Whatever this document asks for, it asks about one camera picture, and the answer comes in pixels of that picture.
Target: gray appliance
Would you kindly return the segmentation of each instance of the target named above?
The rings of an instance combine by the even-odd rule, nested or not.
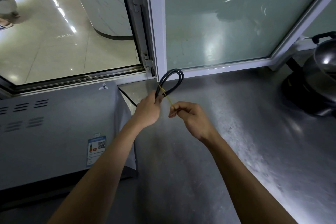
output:
[[[89,143],[110,144],[130,117],[113,81],[1,100],[1,209],[68,193],[92,163]],[[122,178],[135,175],[133,146]]]

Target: glass pane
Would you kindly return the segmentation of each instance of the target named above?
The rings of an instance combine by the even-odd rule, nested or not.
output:
[[[166,0],[167,69],[268,57],[313,0]]]
[[[336,31],[336,0],[332,0],[327,5],[327,7],[309,25],[303,35],[312,37],[330,31]]]
[[[0,14],[0,75],[16,85],[139,64],[124,0],[0,0]]]

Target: black cable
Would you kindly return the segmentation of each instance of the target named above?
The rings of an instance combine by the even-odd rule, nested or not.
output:
[[[170,90],[166,90],[165,94],[162,93],[163,97],[168,96],[170,93],[172,93],[178,86],[180,86],[180,84],[183,82],[184,79],[184,74],[182,72],[182,70],[175,68],[172,70],[167,71],[167,73],[164,74],[164,76],[162,76],[159,85],[163,88],[163,84],[166,82],[166,80],[173,74],[178,74],[178,82],[176,83],[176,85],[171,88]],[[157,98],[157,96],[159,95],[160,92],[160,87],[157,86],[156,89],[156,93],[155,93],[155,98]]]
[[[133,100],[121,89],[121,88],[119,88],[118,87],[118,89],[120,90],[120,92],[122,93],[122,94],[124,94],[125,95],[125,97],[129,100],[129,101],[131,101],[131,103],[135,106],[135,107],[137,107],[137,104],[136,103],[134,103],[133,102]]]

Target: right hand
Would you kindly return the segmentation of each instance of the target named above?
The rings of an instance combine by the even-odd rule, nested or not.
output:
[[[196,103],[179,101],[170,107],[169,118],[178,115],[189,132],[198,140],[209,140],[216,129],[209,121],[202,107]]]

